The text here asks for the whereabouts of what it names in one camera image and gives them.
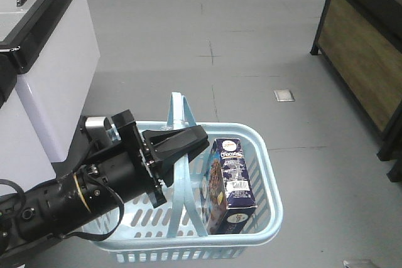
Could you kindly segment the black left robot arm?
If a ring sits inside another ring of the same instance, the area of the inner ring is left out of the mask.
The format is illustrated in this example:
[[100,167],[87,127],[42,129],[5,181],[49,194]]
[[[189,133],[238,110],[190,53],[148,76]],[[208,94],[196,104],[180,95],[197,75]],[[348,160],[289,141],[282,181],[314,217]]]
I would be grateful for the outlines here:
[[81,232],[82,225],[146,194],[154,207],[166,202],[162,188],[173,184],[174,164],[195,159],[209,146],[201,126],[168,131],[139,131],[129,110],[100,126],[84,124],[88,146],[71,171],[24,191],[1,180],[13,192],[1,197],[1,264],[70,237],[101,242],[106,233]]

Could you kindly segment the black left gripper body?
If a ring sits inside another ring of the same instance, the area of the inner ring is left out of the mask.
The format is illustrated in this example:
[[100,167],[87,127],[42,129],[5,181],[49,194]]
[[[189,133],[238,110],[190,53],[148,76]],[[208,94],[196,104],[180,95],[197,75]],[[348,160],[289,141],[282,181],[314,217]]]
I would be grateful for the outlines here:
[[92,146],[75,172],[86,205],[116,208],[142,194],[155,208],[166,203],[161,173],[156,170],[156,160],[151,157],[132,112],[125,110],[109,118],[121,140],[103,146],[86,135]]

